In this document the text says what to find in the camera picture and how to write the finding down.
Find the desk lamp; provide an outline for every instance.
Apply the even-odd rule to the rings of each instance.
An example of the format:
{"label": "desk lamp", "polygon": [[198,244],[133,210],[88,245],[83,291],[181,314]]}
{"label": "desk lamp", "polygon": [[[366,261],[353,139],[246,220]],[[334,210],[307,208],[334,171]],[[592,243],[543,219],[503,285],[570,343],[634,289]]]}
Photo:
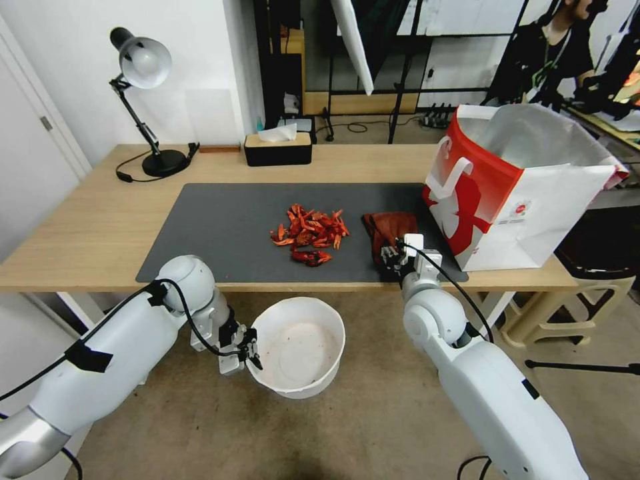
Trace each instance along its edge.
{"label": "desk lamp", "polygon": [[152,89],[166,80],[171,70],[169,50],[156,40],[134,37],[122,27],[114,28],[110,38],[119,52],[121,73],[109,84],[124,103],[140,134],[151,146],[151,154],[142,162],[142,169],[152,177],[168,177],[184,170],[189,166],[192,155],[187,158],[178,150],[160,150],[156,136],[146,123],[140,121],[125,98],[125,90],[129,87]]}

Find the plastic stool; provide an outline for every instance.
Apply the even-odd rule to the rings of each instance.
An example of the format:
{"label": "plastic stool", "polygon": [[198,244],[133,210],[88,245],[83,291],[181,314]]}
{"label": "plastic stool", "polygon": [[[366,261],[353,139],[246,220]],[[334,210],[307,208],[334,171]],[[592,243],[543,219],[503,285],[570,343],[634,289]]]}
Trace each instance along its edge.
{"label": "plastic stool", "polygon": [[[611,316],[622,299],[628,294],[635,277],[612,280],[575,279],[578,288],[564,292],[535,293],[524,306],[519,307],[514,300],[507,307],[507,322],[501,333],[505,341],[514,347],[524,347],[542,338],[581,337],[578,345],[589,342],[596,324]],[[595,299],[596,291],[603,292]],[[581,321],[571,314],[566,304],[578,298],[587,309],[587,319]],[[568,322],[554,322],[555,315],[562,309]]]}
{"label": "plastic stool", "polygon": [[[555,251],[578,288],[535,293],[522,307],[512,300],[501,329],[505,341],[523,347],[547,337],[577,337],[574,343],[587,343],[640,273],[639,243],[640,207],[587,210]],[[597,291],[603,294],[596,299]],[[571,312],[576,297],[587,309],[586,320]]]}

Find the white bucket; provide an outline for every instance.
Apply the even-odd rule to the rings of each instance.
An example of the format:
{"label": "white bucket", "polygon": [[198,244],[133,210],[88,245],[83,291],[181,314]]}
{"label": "white bucket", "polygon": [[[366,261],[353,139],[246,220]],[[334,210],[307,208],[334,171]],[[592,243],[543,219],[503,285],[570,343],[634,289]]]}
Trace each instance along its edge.
{"label": "white bucket", "polygon": [[340,314],[322,300],[296,297],[266,309],[253,322],[263,370],[247,362],[259,383],[291,399],[322,392],[338,372],[345,349]]}

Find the black stand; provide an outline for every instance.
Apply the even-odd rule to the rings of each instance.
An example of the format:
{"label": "black stand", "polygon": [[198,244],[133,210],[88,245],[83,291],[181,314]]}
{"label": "black stand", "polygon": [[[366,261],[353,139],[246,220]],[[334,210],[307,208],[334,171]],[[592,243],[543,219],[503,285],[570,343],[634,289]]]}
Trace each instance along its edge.
{"label": "black stand", "polygon": [[327,107],[322,109],[322,118],[326,120],[327,127],[329,128],[329,134],[326,141],[333,141],[333,125],[331,124],[331,90],[333,88],[333,51],[329,58],[329,99],[327,100]]}
{"label": "black stand", "polygon": [[640,363],[630,363],[627,367],[613,367],[609,365],[580,365],[574,363],[552,363],[538,362],[535,360],[525,360],[525,365],[531,369],[536,367],[545,367],[562,370],[603,371],[611,373],[632,373],[633,375],[640,375]]}
{"label": "black stand", "polygon": [[111,80],[109,84],[118,94],[118,97],[120,97],[120,100],[122,100],[125,108],[133,118],[135,126],[151,147],[151,154],[142,162],[142,170],[151,177],[168,177],[187,168],[189,162],[185,154],[178,150],[160,150],[160,144],[156,136],[147,124],[141,122],[140,118],[135,114],[125,97],[125,90],[128,89],[131,84],[123,80],[122,74]]}
{"label": "black stand", "polygon": [[[518,18],[513,26],[513,30],[510,33],[478,33],[478,34],[461,34],[461,35],[418,35],[417,27],[420,12],[422,10],[422,1],[418,1],[416,4],[416,13],[413,17],[413,23],[411,25],[411,35],[409,48],[405,55],[405,62],[403,65],[403,70],[401,73],[400,83],[394,84],[394,89],[376,89],[373,94],[396,94],[396,102],[395,108],[391,114],[393,115],[393,120],[389,122],[389,138],[388,143],[393,143],[393,137],[395,135],[395,128],[398,122],[398,116],[400,114],[400,104],[402,102],[402,96],[405,93],[454,93],[454,92],[488,92],[488,87],[467,87],[467,88],[405,88],[405,82],[407,76],[409,74],[409,68],[411,67],[411,59],[415,56],[418,50],[427,52],[427,60],[425,61],[425,70],[429,61],[429,55],[431,53],[431,46],[433,44],[434,38],[464,38],[464,37],[509,37],[509,41],[514,38],[516,30],[520,25],[520,21],[524,15],[524,12],[529,4],[529,0],[522,0],[522,7],[520,8],[520,13],[518,14]],[[340,37],[336,36],[335,41],[338,42]],[[332,45],[330,48],[330,57],[329,57],[329,101],[328,108],[323,109],[322,118],[327,122],[327,127],[329,128],[329,135],[327,136],[327,141],[333,141],[333,126],[331,124],[331,97],[333,95],[361,95],[362,91],[352,91],[352,90],[333,90],[332,89],[332,80],[333,80],[333,58],[335,56],[337,48]],[[420,109],[417,108],[416,111],[434,111],[435,104],[431,108]],[[443,109],[442,107],[435,107],[437,111],[450,113],[450,110],[446,107]]]}
{"label": "black stand", "polygon": [[[422,1],[418,0],[415,4],[415,14],[413,16],[413,23],[411,24],[411,38],[415,40],[415,36],[418,32],[418,22],[420,22],[420,12],[422,11]],[[407,51],[405,54],[405,63],[402,66],[402,75],[400,76],[400,83],[396,83],[394,87],[397,90],[395,96],[395,107],[393,108],[393,118],[391,120],[391,126],[389,127],[388,144],[393,143],[393,136],[395,135],[395,127],[398,124],[398,115],[400,114],[400,104],[402,103],[402,94],[405,92],[405,84],[407,81],[407,75],[409,74],[409,66],[411,66],[411,60],[415,54],[415,49]]]}

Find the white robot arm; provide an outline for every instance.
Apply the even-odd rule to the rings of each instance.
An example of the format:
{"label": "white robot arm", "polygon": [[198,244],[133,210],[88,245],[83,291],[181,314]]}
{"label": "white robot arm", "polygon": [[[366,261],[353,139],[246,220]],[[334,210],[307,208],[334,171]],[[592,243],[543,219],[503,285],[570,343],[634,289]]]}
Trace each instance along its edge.
{"label": "white robot arm", "polygon": [[[409,234],[403,243],[440,266],[442,256],[422,250],[421,237]],[[405,330],[434,362],[440,384],[498,471],[511,480],[588,479],[562,420],[500,348],[469,328],[460,302],[439,288],[438,269],[408,250],[396,257],[400,265],[413,260],[401,274]]]}
{"label": "white robot arm", "polygon": [[[76,430],[114,411],[168,352],[187,321],[224,355],[219,357],[223,374],[242,370],[245,359],[260,367],[255,330],[235,322],[202,260],[174,258],[158,278],[174,282],[179,291],[166,281],[154,282],[122,302],[56,362],[27,407],[0,423],[0,478],[32,472],[60,452]],[[205,348],[200,340],[197,345]]]}
{"label": "white robot arm", "polygon": [[[405,243],[439,265],[440,254],[423,251],[420,237]],[[586,479],[560,418],[502,350],[474,336],[460,302],[439,287],[438,270],[422,256],[393,253],[405,329],[438,368],[444,390],[497,468],[516,480]],[[246,359],[259,366],[255,330],[234,320],[202,260],[173,259],[159,279],[167,280],[122,302],[85,334],[46,374],[29,406],[0,422],[0,477],[30,473],[78,428],[115,410],[186,321],[196,350],[222,355],[223,374],[241,370]]]}

